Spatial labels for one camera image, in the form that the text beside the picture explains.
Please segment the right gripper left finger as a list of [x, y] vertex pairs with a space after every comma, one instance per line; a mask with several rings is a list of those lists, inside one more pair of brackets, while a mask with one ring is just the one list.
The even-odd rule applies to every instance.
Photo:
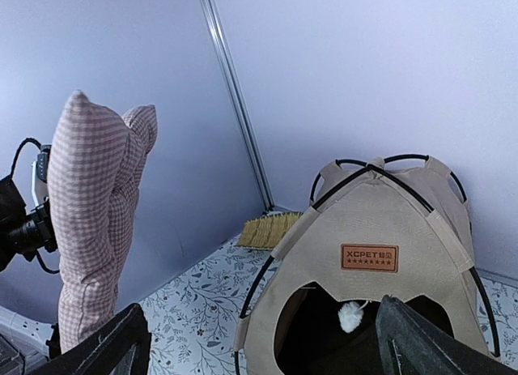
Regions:
[[78, 346], [35, 369], [40, 375], [146, 375], [151, 333], [142, 307], [133, 303]]

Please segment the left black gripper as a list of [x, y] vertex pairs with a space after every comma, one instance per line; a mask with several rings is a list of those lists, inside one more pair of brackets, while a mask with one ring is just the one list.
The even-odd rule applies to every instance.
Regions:
[[6, 247], [23, 256], [36, 254], [40, 248], [49, 253], [57, 250], [49, 200], [37, 206], [20, 224], [6, 232]]

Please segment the black tent pole one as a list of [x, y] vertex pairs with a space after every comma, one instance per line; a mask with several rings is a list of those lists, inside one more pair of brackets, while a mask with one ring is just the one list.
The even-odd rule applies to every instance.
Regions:
[[422, 219], [433, 206], [401, 173], [374, 164], [328, 188], [274, 247], [257, 272], [240, 312], [235, 359], [249, 374], [280, 374], [276, 355], [287, 306], [315, 283], [338, 302], [380, 300], [375, 292], [402, 270], [395, 203]]

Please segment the pink checkered cushion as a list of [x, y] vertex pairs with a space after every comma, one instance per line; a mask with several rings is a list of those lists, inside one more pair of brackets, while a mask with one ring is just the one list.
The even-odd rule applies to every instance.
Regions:
[[105, 325], [133, 242], [139, 186], [158, 136], [155, 106], [119, 115], [71, 94], [55, 130], [48, 167], [60, 253], [60, 348], [66, 353]]

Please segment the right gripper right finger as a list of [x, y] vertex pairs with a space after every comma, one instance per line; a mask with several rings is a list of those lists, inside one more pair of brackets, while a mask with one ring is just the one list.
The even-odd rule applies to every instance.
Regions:
[[516, 374], [517, 371], [455, 340], [393, 296], [376, 315], [384, 374]]

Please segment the beige fabric pet tent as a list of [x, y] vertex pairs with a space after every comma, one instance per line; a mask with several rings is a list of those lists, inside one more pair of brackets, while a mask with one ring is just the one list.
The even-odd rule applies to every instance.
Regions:
[[240, 313], [238, 373], [380, 373], [375, 319], [385, 296], [488, 360], [500, 357], [477, 318], [478, 306], [491, 306], [467, 197], [433, 157], [400, 169], [389, 159], [327, 164], [267, 263], [277, 270], [257, 274]]

